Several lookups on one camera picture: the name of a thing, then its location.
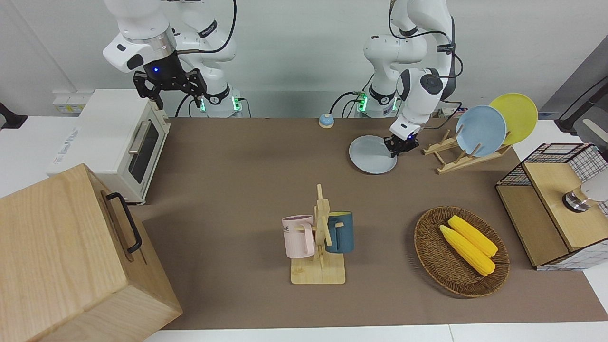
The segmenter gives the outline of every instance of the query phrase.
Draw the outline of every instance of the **wooden crate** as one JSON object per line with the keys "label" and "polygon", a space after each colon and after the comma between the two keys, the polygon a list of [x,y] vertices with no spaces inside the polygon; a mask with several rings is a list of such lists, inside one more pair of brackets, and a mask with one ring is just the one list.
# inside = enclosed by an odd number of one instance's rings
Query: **wooden crate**
{"label": "wooden crate", "polygon": [[181,314],[119,198],[81,164],[0,199],[0,340],[142,341]]}
{"label": "wooden crate", "polygon": [[532,266],[551,265],[608,239],[608,219],[600,208],[567,209],[562,196],[581,185],[566,163],[527,163],[531,185],[498,185],[511,221]]}

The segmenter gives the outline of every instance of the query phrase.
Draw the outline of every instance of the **brown table mat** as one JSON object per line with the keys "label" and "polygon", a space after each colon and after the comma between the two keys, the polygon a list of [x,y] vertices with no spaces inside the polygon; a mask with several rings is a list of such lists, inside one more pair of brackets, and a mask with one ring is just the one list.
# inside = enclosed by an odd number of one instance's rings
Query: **brown table mat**
{"label": "brown table mat", "polygon": [[[148,204],[133,208],[184,309],[166,328],[608,319],[583,273],[532,269],[494,190],[518,163],[513,151],[437,175],[438,161],[418,148],[388,174],[358,171],[348,158],[350,142],[388,135],[392,121],[337,119],[324,130],[316,119],[173,120]],[[420,145],[443,133],[424,131]],[[289,281],[280,220],[312,214],[317,183],[332,210],[354,213],[356,248],[345,255],[345,285]],[[436,206],[469,209],[500,234],[511,272],[497,293],[457,299],[429,280],[412,233],[420,215]]]}

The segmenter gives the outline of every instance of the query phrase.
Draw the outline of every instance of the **plate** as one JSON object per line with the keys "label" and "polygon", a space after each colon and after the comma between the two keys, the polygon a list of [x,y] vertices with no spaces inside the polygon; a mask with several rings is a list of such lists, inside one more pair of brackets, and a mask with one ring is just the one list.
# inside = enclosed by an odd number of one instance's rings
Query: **plate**
{"label": "plate", "polygon": [[374,135],[364,135],[353,140],[348,149],[350,160],[361,171],[380,175],[391,171],[397,165],[397,158],[390,157],[384,139]]}
{"label": "plate", "polygon": [[506,130],[509,135],[505,138],[505,145],[513,145],[527,138],[538,121],[538,110],[529,97],[511,92],[498,96],[490,102],[505,118]]}
{"label": "plate", "polygon": [[[439,225],[458,215],[498,247],[492,257],[494,272],[482,276],[473,269],[443,237]],[[442,287],[457,295],[476,298],[490,295],[505,283],[509,275],[509,254],[498,233],[473,212],[454,206],[442,206],[425,212],[414,229],[416,254],[427,273]]]}
{"label": "plate", "polygon": [[475,157],[484,157],[496,152],[505,140],[506,123],[502,115],[490,106],[477,106],[467,110],[456,124],[456,131],[464,125],[456,136],[458,146],[471,154],[477,144],[482,146]]}

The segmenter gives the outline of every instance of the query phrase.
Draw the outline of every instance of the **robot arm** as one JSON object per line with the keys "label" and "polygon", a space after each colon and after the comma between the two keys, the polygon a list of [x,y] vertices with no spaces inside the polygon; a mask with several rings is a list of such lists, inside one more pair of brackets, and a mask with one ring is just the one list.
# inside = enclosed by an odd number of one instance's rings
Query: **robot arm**
{"label": "robot arm", "polygon": [[215,51],[206,54],[179,54],[184,63],[201,71],[207,85],[201,111],[209,117],[233,116],[240,110],[235,100],[239,93],[226,81],[219,62],[234,59],[237,54],[234,40],[230,40],[230,35],[218,28],[218,22],[206,8],[205,1],[180,4],[179,11],[183,22],[192,31],[176,34],[178,51]]}
{"label": "robot arm", "polygon": [[390,127],[393,135],[384,141],[393,157],[418,146],[416,135],[429,120],[437,103],[451,95],[455,88],[454,22],[447,10],[446,1],[410,0],[407,12],[417,27],[433,32],[437,41],[439,65],[436,69],[406,69],[399,76],[401,81],[398,92],[403,101],[403,109]]}
{"label": "robot arm", "polygon": [[[413,35],[417,26],[407,12],[407,0],[397,0],[392,5],[391,24],[402,34]],[[365,57],[374,67],[374,76],[365,89],[367,104],[364,114],[368,117],[386,117],[393,109],[395,85],[399,72],[392,68],[394,63],[417,63],[427,54],[424,38],[399,39],[392,35],[371,36],[365,42]]]}
{"label": "robot arm", "polygon": [[[209,95],[205,76],[212,87],[222,88],[217,95],[226,90],[230,94],[223,72],[217,65],[204,66],[201,57],[206,53],[205,60],[211,63],[233,59],[236,47],[228,42],[230,37],[217,30],[217,22],[212,16],[201,11],[204,0],[168,1],[181,2],[182,17],[195,32],[174,35],[160,8],[160,0],[104,0],[118,22],[120,33],[103,50],[103,56],[122,72],[143,67],[145,72],[136,71],[133,82],[141,97],[150,98],[161,109],[163,103],[159,93],[162,90],[181,90],[193,96],[200,107],[201,98]],[[194,69],[185,72],[180,59]],[[146,82],[152,83],[153,88],[148,89]]]}

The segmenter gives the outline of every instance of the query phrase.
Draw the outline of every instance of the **corn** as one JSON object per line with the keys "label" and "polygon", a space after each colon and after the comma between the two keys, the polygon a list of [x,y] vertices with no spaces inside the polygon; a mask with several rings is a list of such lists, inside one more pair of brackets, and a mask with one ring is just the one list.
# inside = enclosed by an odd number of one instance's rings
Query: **corn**
{"label": "corn", "polygon": [[487,276],[494,272],[494,269],[496,268],[494,262],[457,231],[444,225],[440,225],[439,229],[450,246],[452,246],[469,265],[473,266],[475,271],[479,272],[482,276]]}
{"label": "corn", "polygon": [[477,247],[481,252],[486,254],[488,257],[493,257],[498,252],[498,247],[494,242],[490,241],[485,235],[482,234],[477,228],[471,226],[467,221],[463,220],[457,215],[452,216],[447,221],[453,230],[464,236],[469,242]]}

